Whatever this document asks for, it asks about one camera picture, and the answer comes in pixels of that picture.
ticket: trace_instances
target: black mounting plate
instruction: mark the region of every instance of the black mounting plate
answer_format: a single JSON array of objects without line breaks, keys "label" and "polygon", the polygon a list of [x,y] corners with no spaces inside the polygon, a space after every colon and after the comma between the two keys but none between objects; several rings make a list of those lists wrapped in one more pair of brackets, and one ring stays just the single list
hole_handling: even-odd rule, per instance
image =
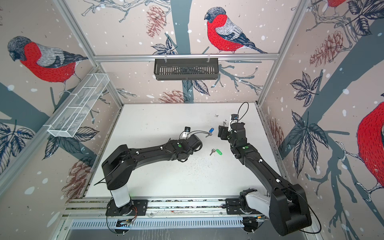
[{"label": "black mounting plate", "polygon": [[[137,215],[138,216],[145,216],[145,212],[147,211],[147,205],[148,200],[146,199],[139,199],[139,200],[132,200],[133,206],[137,208]],[[106,216],[113,217],[113,216],[122,216],[123,214],[126,214],[127,208],[124,208],[124,206],[118,208],[116,207],[115,201],[112,199],[109,204],[107,211],[105,212]],[[127,215],[125,216],[134,216],[136,212],[132,209]]]},{"label": "black mounting plate", "polygon": [[[238,198],[227,198],[225,199],[225,204],[227,205],[227,214],[228,215],[238,215],[238,214],[245,214],[241,211],[241,206]],[[250,213],[247,214],[262,214],[259,211],[253,210]]]}]

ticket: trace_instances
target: white table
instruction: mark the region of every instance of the white table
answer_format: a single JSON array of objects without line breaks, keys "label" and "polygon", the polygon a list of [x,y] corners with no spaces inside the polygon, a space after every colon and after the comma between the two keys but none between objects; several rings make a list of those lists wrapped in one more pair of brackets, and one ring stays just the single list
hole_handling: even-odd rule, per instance
[{"label": "white table", "polygon": [[[191,131],[209,131],[213,135],[197,134],[203,142],[200,151],[193,153],[188,161],[161,161],[134,170],[129,178],[129,193],[132,197],[198,197],[232,196],[242,190],[255,188],[266,194],[259,179],[239,160],[235,159],[228,141],[217,137],[218,126],[228,123],[230,115],[237,113],[241,103],[193,103],[193,104],[127,104],[124,106],[115,129],[101,158],[86,197],[110,197],[106,184],[96,182],[104,177],[101,164],[119,146],[144,148],[178,139],[185,126]],[[240,110],[242,116],[246,104]],[[249,104],[245,123],[248,142],[255,146],[263,159],[280,173],[265,135],[257,109]],[[223,155],[211,150],[219,149]]]}]

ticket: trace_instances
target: hanging black tray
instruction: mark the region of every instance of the hanging black tray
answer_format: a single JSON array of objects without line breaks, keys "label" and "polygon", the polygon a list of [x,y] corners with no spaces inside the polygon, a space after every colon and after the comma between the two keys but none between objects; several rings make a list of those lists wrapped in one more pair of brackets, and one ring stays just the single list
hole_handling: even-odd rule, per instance
[{"label": "hanging black tray", "polygon": [[155,60],[154,74],[162,80],[216,80],[218,78],[218,59],[179,58]]}]

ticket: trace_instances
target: gray floor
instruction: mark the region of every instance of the gray floor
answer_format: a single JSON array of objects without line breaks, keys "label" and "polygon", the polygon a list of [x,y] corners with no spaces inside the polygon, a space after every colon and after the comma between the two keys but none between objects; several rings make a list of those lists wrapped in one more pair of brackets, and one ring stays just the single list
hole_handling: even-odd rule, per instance
[{"label": "gray floor", "polygon": [[279,236],[269,221],[263,223],[255,234],[247,234],[242,228],[183,228],[160,230],[130,230],[125,236],[107,230],[71,230],[66,240],[306,240],[303,232],[296,231],[286,236]]}]

